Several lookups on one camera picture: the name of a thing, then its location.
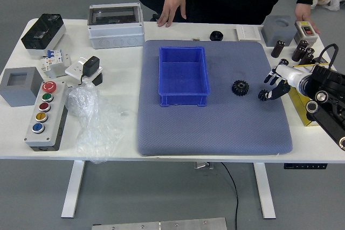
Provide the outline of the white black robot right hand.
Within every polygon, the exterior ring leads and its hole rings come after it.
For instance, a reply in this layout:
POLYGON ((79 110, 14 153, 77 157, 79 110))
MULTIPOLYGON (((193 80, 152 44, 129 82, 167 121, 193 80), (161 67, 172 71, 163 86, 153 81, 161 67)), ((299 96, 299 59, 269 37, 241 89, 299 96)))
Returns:
POLYGON ((291 87, 295 88, 298 93, 308 96, 306 86, 310 75, 310 72, 303 72, 297 68, 280 64, 272 69, 264 80, 264 83, 269 82, 270 85, 273 85, 280 79, 278 85, 269 92, 261 91, 260 94, 263 95, 260 99, 264 101, 278 99, 287 94, 291 87))

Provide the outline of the person's right hand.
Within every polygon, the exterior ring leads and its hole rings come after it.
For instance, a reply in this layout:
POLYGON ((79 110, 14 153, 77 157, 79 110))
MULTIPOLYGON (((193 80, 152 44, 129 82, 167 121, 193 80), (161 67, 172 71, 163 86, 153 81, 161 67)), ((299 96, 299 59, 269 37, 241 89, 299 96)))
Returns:
POLYGON ((170 27, 175 18, 177 9, 180 9, 181 16, 184 20, 187 19, 186 14, 186 0, 164 0, 162 13, 157 21, 157 26, 170 27))

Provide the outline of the person's left hand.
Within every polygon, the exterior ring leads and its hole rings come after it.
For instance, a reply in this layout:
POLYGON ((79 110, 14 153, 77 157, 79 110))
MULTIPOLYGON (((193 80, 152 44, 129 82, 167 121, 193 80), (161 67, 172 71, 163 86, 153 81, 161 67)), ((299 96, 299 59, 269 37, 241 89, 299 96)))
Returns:
POLYGON ((307 21, 311 24, 317 34, 321 33, 317 25, 312 20, 310 4, 297 3, 295 7, 295 16, 297 21, 307 21))

